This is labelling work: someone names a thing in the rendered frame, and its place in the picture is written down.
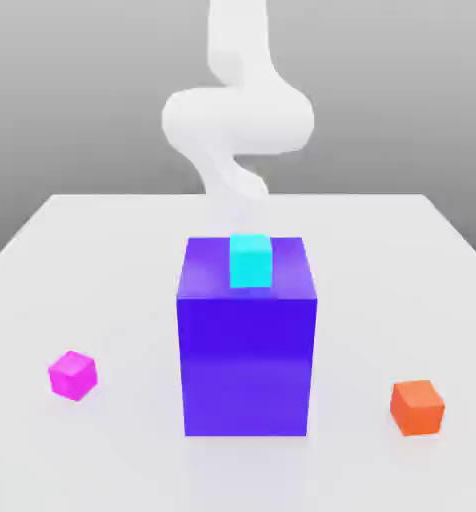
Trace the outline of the small magenta cube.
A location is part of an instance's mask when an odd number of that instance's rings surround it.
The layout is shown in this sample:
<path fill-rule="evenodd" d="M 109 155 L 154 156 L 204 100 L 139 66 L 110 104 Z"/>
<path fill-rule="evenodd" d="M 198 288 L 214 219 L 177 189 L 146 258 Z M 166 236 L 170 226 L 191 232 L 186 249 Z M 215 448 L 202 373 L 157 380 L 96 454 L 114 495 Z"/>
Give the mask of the small magenta cube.
<path fill-rule="evenodd" d="M 48 368 L 52 391 L 72 401 L 80 401 L 98 383 L 95 360 L 67 351 Z"/>

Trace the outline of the large purple box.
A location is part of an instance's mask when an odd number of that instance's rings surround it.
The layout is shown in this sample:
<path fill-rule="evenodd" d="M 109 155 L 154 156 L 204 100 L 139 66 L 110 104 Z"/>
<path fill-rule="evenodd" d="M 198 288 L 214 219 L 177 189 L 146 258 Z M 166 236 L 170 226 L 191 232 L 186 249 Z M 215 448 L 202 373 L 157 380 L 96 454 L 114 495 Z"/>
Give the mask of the large purple box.
<path fill-rule="evenodd" d="M 189 238 L 177 292 L 188 436 L 307 432 L 317 293 L 304 243 L 272 240 L 269 288 L 233 288 L 226 238 Z"/>

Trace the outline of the small orange cube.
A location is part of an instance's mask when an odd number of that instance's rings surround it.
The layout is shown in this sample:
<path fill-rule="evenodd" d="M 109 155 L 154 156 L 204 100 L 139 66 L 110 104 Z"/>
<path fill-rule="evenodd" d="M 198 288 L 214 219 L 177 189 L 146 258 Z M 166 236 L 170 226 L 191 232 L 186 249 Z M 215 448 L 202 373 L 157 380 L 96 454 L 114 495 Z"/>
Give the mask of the small orange cube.
<path fill-rule="evenodd" d="M 429 380 L 393 385 L 390 413 L 404 436 L 437 434 L 444 411 L 445 403 Z"/>

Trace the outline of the small cyan cube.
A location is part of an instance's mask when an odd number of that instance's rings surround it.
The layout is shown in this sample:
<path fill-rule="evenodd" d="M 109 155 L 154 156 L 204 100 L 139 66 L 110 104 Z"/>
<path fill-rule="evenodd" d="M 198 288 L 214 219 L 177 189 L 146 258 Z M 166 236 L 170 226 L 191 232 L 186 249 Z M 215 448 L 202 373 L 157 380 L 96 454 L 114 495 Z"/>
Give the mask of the small cyan cube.
<path fill-rule="evenodd" d="M 233 234 L 229 251 L 232 288 L 270 288 L 273 281 L 273 249 L 264 234 Z"/>

